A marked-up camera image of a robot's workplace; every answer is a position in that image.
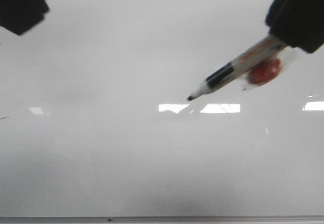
white surface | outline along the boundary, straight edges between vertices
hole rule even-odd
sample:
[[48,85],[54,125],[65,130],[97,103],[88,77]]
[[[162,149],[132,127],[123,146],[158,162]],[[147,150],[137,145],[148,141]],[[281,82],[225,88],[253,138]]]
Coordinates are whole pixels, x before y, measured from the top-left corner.
[[324,214],[323,48],[185,101],[272,1],[48,0],[0,29],[0,215]]

red ball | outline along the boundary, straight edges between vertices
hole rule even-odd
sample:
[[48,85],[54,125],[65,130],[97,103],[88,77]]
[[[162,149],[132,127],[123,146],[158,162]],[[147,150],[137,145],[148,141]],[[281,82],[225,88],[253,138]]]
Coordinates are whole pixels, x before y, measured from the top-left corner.
[[278,58],[266,59],[256,65],[248,73],[248,81],[251,84],[265,84],[275,77],[280,72],[281,61]]

dry erase marker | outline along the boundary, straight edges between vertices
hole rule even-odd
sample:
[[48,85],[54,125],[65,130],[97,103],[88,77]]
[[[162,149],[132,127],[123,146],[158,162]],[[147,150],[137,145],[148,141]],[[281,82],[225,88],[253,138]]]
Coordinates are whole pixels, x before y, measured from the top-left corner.
[[285,47],[287,47],[287,44],[283,41],[268,35],[250,47],[246,52],[208,76],[187,100],[191,101],[201,95],[217,91]]

black stripe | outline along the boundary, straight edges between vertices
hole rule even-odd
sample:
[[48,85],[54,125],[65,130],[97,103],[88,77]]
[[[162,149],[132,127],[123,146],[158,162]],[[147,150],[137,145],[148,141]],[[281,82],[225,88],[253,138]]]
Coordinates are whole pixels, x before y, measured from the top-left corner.
[[225,66],[221,67],[219,70],[217,70],[212,75],[208,76],[206,78],[207,84],[210,88],[215,87],[220,83],[222,79],[224,79],[226,76],[228,76],[230,73],[234,71],[232,65],[230,63],[226,64]]

black marker tip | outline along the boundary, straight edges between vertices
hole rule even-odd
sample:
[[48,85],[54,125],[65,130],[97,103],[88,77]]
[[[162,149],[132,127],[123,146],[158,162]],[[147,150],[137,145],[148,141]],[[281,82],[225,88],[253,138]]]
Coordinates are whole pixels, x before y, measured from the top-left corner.
[[194,99],[193,96],[189,96],[189,97],[187,98],[187,101],[192,101],[193,99]]

